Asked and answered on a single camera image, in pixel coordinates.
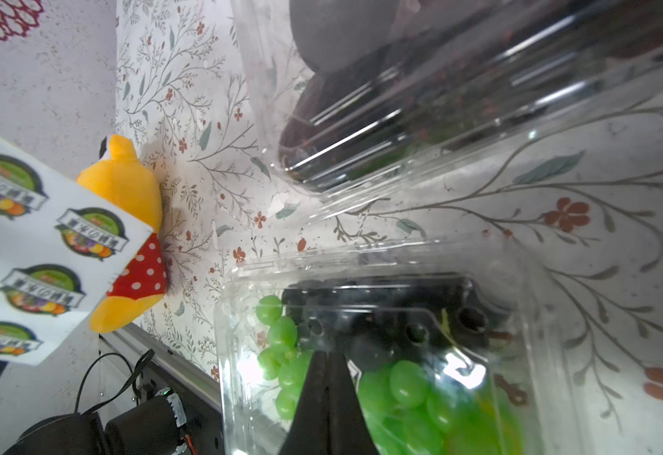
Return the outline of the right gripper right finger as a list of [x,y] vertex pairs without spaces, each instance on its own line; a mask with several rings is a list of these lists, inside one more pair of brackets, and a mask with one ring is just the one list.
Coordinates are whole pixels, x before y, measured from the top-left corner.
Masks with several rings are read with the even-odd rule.
[[329,450],[338,455],[377,455],[341,353],[329,354]]

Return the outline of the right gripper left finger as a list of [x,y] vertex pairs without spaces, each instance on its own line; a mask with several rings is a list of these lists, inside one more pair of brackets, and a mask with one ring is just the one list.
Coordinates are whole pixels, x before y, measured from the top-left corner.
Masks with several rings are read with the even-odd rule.
[[315,352],[280,455],[327,455],[330,449],[329,355]]

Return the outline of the white sticker label sheet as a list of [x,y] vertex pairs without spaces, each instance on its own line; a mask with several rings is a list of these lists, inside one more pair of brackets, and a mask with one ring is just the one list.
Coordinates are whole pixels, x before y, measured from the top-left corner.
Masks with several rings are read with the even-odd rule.
[[37,365],[106,295],[117,209],[0,138],[0,361]]

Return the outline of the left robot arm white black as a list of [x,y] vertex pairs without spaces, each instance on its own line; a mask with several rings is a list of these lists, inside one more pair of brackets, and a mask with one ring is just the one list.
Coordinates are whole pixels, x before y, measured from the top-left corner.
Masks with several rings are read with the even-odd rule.
[[100,406],[48,417],[27,428],[10,454],[223,454],[220,386],[167,351],[138,360],[140,403],[108,422]]

